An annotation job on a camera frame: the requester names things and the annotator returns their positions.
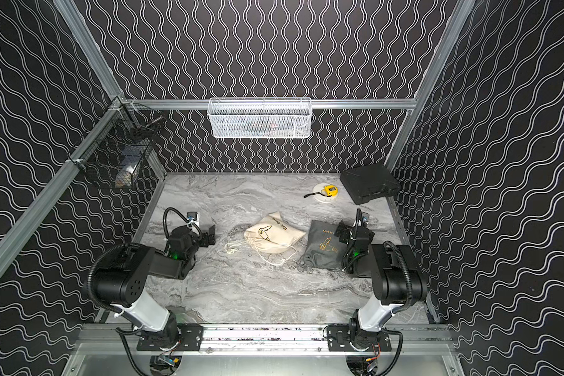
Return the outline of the dark grey hair dryer bag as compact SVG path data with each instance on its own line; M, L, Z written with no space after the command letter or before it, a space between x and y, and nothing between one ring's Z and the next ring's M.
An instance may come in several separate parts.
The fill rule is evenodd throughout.
M328 222L312 220L305 252L301 264L308 268L339 270L347 250L336 235L338 226Z

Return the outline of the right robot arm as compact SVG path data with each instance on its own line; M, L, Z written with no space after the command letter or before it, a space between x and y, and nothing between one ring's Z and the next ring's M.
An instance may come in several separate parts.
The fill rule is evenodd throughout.
M393 316L424 302L428 286L409 245L383 241L375 244L368 215L357 209L353 225L338 224L335 235L347 246L342 271L371 280L372 296L355 311L348 324L348 343L357 351L376 348L389 333L385 325Z

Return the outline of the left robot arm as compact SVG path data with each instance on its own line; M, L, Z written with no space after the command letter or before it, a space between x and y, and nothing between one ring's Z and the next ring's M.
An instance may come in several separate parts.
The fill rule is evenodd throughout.
M135 242L110 247L91 266L86 290L94 304L131 323L124 335L151 338L168 349L180 338L177 319L144 291L147 277L184 280L196 266L198 250L216 244L216 226L202 230L197 212L173 207L164 210L162 226L163 251Z

